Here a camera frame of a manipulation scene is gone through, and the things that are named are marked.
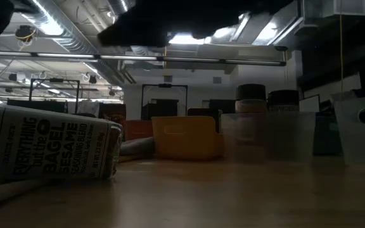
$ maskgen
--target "metal duct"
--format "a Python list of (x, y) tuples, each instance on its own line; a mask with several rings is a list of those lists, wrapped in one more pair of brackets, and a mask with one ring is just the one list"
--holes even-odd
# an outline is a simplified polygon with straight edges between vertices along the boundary
[[(128, 0), (108, 0), (108, 2), (115, 16), (125, 13), (131, 7)], [(149, 55), (149, 49), (147, 47), (131, 46), (131, 49), (137, 55)]]
[[(98, 50), (86, 39), (86, 37), (80, 32), (80, 30), (72, 23), (72, 21), (62, 12), (60, 7), (53, 2), (53, 0), (32, 0), (32, 2), (39, 9), (38, 14), (23, 13), (30, 23), (33, 23), (35, 27), (44, 33), (57, 33), (59, 34), (47, 34), (47, 35), (61, 35), (63, 37), (71, 38), (57, 38), (53, 39), (57, 44), (65, 48), (72, 54), (96, 54)], [(119, 85), (124, 83), (123, 77), (113, 70), (109, 64), (103, 60), (98, 60), (96, 63), (85, 63), (88, 67), (96, 69), (101, 76), (113, 85)]]

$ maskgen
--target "plastic storage bin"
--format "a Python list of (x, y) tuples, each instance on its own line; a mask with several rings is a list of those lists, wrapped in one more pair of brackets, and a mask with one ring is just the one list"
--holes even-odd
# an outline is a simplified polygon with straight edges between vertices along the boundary
[(125, 135), (126, 140), (153, 137), (153, 127), (151, 121), (127, 120), (125, 122)]
[(359, 114), (365, 109), (365, 98), (335, 102), (343, 154), (347, 165), (365, 165), (365, 123)]
[(222, 115), (226, 154), (237, 162), (309, 162), (314, 129), (315, 113)]
[(215, 148), (218, 136), (212, 117), (153, 117), (152, 121), (157, 158), (210, 160), (221, 153)]

